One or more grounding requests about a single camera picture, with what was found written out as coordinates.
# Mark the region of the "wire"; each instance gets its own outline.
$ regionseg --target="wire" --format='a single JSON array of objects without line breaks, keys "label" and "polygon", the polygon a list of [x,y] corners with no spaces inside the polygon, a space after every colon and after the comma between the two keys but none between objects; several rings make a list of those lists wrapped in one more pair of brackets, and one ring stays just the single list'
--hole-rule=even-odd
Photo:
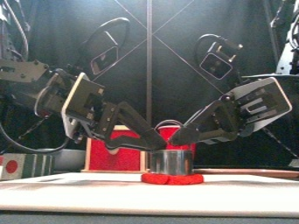
[{"label": "wire", "polygon": [[61,144],[61,146],[53,150],[46,150],[46,149],[31,149],[31,148],[27,148],[25,146],[22,146],[21,144],[18,144],[5,133],[5,130],[3,130],[3,126],[2,124],[0,123],[0,134],[2,135],[3,139],[11,144],[11,146],[19,150],[21,152],[23,153],[27,153],[27,154],[50,154],[55,151],[59,151],[65,148],[68,142],[69,142],[69,138],[65,137],[64,139],[64,142]]},{"label": "wire", "polygon": [[13,12],[6,0],[3,0],[3,7],[7,9],[9,13],[11,14],[17,30],[21,33],[21,37],[22,37],[22,58],[23,58],[23,60],[27,60],[27,41],[26,41],[26,37],[23,35],[23,29],[22,29],[22,27],[18,23],[17,17],[14,15],[14,12]]},{"label": "wire", "polygon": [[289,38],[289,45],[293,49],[297,48],[297,43],[294,43],[294,27],[297,26],[297,22],[299,22],[299,16],[296,16],[296,19],[293,21],[293,27],[292,27],[290,38]]}]

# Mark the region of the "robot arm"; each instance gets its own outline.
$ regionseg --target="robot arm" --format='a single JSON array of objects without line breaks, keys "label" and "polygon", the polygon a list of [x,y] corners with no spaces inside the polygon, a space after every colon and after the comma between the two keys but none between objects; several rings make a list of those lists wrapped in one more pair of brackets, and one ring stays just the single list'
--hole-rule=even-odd
[{"label": "robot arm", "polygon": [[[140,151],[164,149],[165,141],[145,119],[125,102],[104,101],[105,88],[89,81],[84,73],[73,76],[61,69],[49,71],[38,61],[0,59],[0,79],[3,97],[39,117],[59,116],[65,135],[74,142],[90,137],[102,140],[109,150],[118,147]],[[138,137],[110,139],[117,123],[122,123]]]},{"label": "robot arm", "polygon": [[233,141],[265,127],[288,113],[292,105],[274,78],[233,88],[198,110],[173,133],[173,145]]}]

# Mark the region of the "red cloth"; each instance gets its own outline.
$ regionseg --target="red cloth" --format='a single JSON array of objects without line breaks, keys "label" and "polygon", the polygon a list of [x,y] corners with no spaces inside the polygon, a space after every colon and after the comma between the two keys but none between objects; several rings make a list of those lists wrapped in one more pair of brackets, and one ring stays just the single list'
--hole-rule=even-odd
[{"label": "red cloth", "polygon": [[141,175],[141,181],[154,185],[184,186],[202,183],[202,176],[200,174],[172,176],[157,173],[144,173]]}]

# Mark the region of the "cable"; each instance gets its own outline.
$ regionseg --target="cable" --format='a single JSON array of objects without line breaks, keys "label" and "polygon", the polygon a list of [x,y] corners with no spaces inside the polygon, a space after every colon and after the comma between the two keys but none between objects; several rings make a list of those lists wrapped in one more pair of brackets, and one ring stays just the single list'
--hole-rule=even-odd
[{"label": "cable", "polygon": [[23,29],[22,29],[22,27],[18,23],[17,17],[14,15],[14,12],[13,12],[6,0],[3,0],[3,7],[7,9],[9,13],[11,14],[11,18],[13,18],[15,27],[18,29],[18,32],[21,33],[21,37],[22,37],[22,58],[23,58],[23,60],[27,60],[27,41],[26,41],[26,37],[23,35]]},{"label": "cable", "polygon": [[18,144],[5,133],[5,130],[3,130],[3,126],[2,124],[0,123],[0,134],[2,135],[3,139],[13,145],[13,147],[19,150],[21,152],[26,153],[26,154],[50,154],[55,151],[59,151],[65,148],[68,142],[69,142],[69,138],[65,137],[64,139],[64,142],[61,144],[61,146],[53,150],[46,150],[46,149],[31,149],[31,148],[27,148],[25,146],[22,146],[21,144]]}]

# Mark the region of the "red object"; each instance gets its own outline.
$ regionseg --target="red object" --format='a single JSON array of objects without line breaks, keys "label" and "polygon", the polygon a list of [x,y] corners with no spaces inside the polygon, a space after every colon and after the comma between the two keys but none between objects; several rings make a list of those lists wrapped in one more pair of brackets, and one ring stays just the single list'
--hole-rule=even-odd
[{"label": "red object", "polygon": [[14,173],[17,170],[17,163],[14,160],[9,160],[7,163],[5,164],[5,171],[7,173]]},{"label": "red object", "polygon": [[157,128],[157,131],[166,142],[165,149],[166,150],[192,150],[192,154],[194,152],[194,143],[185,145],[170,145],[169,138],[173,135],[173,132],[180,128],[178,125],[165,125]]},{"label": "red object", "polygon": [[141,175],[141,181],[146,184],[169,185],[169,186],[185,186],[202,183],[204,179],[200,174],[192,174],[186,176],[172,176],[157,173],[144,173]]},{"label": "red object", "polygon": [[[120,136],[137,137],[137,134],[125,126],[117,125],[110,138]],[[105,144],[100,140],[89,139],[88,171],[140,171],[140,151],[120,148],[116,154],[110,154]]]}]

